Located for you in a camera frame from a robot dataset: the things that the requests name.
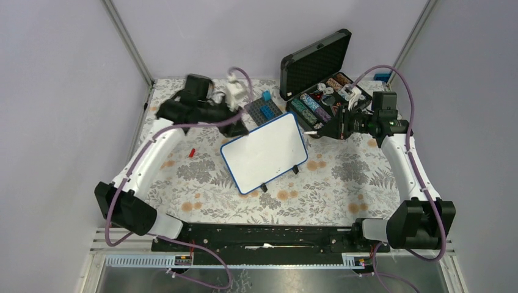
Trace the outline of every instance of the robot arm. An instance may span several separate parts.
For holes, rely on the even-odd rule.
[[[164,128],[174,124],[215,123],[232,118],[241,110],[235,106],[235,97],[231,96],[239,90],[234,90],[230,95],[227,92],[227,103],[220,101],[218,104],[208,99],[213,87],[209,78],[190,74],[187,76],[184,89],[160,105],[156,113],[157,119],[153,122],[150,132],[125,168],[110,184],[100,182],[95,188],[95,196],[104,218],[108,216],[117,188],[125,182],[115,203],[112,222],[137,235],[155,234],[171,239],[178,236],[183,222],[157,212],[146,204],[144,199],[160,165],[189,131],[188,128],[164,131]],[[226,137],[248,134],[242,120],[221,126],[219,131]]]
[[[372,114],[351,113],[342,106],[317,134],[335,139],[347,139],[355,132],[371,134],[389,161],[401,205],[389,219],[357,219],[353,230],[360,234],[360,239],[388,242],[393,248],[439,249],[439,224],[432,213],[425,189],[439,211],[446,235],[455,216],[455,207],[451,201],[440,199],[415,151],[414,138],[410,137],[410,151],[426,184],[426,187],[420,187],[406,148],[409,124],[406,120],[397,119],[396,99],[396,93],[374,92]]]

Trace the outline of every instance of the floral tablecloth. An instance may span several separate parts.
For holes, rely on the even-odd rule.
[[[222,90],[224,80],[215,80]],[[269,90],[285,111],[279,81],[252,80],[255,98]],[[183,88],[183,79],[160,79],[155,85],[140,142],[149,132],[159,105]],[[383,90],[363,81],[364,90]],[[245,114],[249,130],[256,128]],[[219,152],[228,139],[216,128],[191,129],[162,164],[147,203],[187,222],[281,225],[351,225],[357,217],[387,217],[399,206],[390,166],[368,135],[345,141],[304,137],[309,158],[298,175],[288,172],[268,183],[268,192],[241,195]],[[189,153],[195,148],[195,155]]]

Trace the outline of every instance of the whiteboard stand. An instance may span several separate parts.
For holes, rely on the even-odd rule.
[[[241,194],[248,194],[292,170],[308,159],[304,140],[289,112],[221,146],[221,155]]]

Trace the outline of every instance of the open black case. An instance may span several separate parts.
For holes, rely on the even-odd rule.
[[[340,29],[334,34],[284,57],[280,63],[280,96],[287,101],[286,111],[295,113],[299,124],[306,131],[319,129],[329,121],[329,117],[335,115],[338,106],[348,105],[346,98],[338,92],[343,86],[353,82],[347,75],[340,72],[350,39],[351,32],[347,29]],[[324,92],[319,98],[320,91],[317,88],[319,83],[325,84],[326,87],[333,87],[333,93],[325,94]],[[353,110],[365,109],[372,101],[372,96],[360,87],[358,88],[362,91],[363,97]],[[308,101],[308,96],[316,104]]]

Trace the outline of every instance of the gray wall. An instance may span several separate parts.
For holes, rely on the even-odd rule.
[[[341,29],[352,32],[343,70],[392,64],[427,0],[114,0],[156,78],[228,67],[279,78],[281,59]]]
[[[0,1],[0,292],[73,292],[145,91],[101,1]]]
[[[419,156],[457,207],[451,238],[470,292],[518,286],[517,11],[515,0],[439,1],[402,67]]]

